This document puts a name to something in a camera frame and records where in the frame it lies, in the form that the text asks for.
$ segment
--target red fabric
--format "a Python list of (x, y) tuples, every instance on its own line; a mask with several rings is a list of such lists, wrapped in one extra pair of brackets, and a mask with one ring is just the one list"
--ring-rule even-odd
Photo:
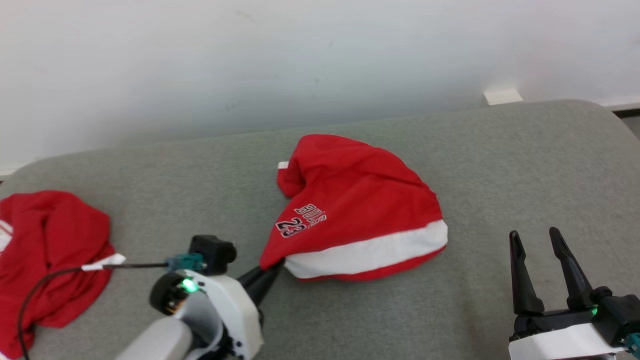
[[(278, 171), (277, 181), (292, 200), (271, 230), (260, 259), (262, 268), (292, 254), (419, 229), (442, 219), (436, 195), (402, 160), (385, 149), (341, 136), (301, 138), (288, 167)], [(307, 219), (301, 211), (310, 204), (314, 213)], [(419, 256), (369, 274), (328, 277), (374, 279), (432, 257)]]
[[(0, 220), (13, 226), (13, 238), (0, 256), (0, 352), (22, 356), (17, 315), (32, 287), (45, 275), (94, 263), (113, 255), (109, 217), (71, 193), (19, 193), (0, 202)], [(100, 295), (110, 270), (55, 277), (34, 295), (22, 328), (27, 347), (31, 326), (64, 327)]]

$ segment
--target green led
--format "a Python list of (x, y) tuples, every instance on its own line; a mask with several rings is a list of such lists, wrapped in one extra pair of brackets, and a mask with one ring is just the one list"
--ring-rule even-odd
[(196, 285), (196, 283), (193, 282), (191, 279), (182, 280), (182, 287), (190, 293), (194, 293), (198, 291), (198, 285)]

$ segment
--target white wall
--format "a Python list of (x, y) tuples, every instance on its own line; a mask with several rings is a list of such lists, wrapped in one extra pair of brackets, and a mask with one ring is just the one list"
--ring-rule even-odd
[(526, 101), (640, 101), (638, 0), (2, 0), (0, 170)]

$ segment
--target robotic arm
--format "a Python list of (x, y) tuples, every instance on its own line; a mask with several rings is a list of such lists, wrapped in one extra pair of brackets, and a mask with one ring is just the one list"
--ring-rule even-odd
[(200, 270), (178, 270), (154, 285), (150, 303), (169, 317), (150, 325), (117, 360), (253, 359), (262, 347), (258, 309), (282, 267), (259, 266), (238, 279), (226, 276), (236, 258), (232, 243), (195, 236), (189, 253), (203, 255)]
[(512, 360), (615, 359), (629, 351), (640, 359), (640, 300), (635, 295), (614, 297), (606, 286), (591, 288), (560, 231), (549, 229), (554, 254), (562, 265), (569, 293), (568, 309), (545, 311), (536, 296), (517, 231), (509, 235), (513, 312), (510, 337)]

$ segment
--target gray table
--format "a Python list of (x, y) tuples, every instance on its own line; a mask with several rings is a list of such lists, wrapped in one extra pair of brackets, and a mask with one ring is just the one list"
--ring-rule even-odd
[[(269, 294), (259, 359), (508, 359), (508, 234), (518, 229), (547, 309), (566, 289), (548, 239), (556, 226), (591, 283), (640, 294), (640, 142), (607, 110), (582, 101), (514, 104), (38, 161), (0, 186), (73, 192), (111, 216), (129, 261), (184, 252), (192, 235), (235, 243), (230, 275), (255, 266), (287, 200), (276, 164), (301, 135), (335, 133), (397, 154), (430, 185), (448, 248), (379, 281), (298, 282)], [(160, 316), (148, 304), (160, 270), (119, 271), (65, 329), (37, 330), (33, 359), (112, 359)]]

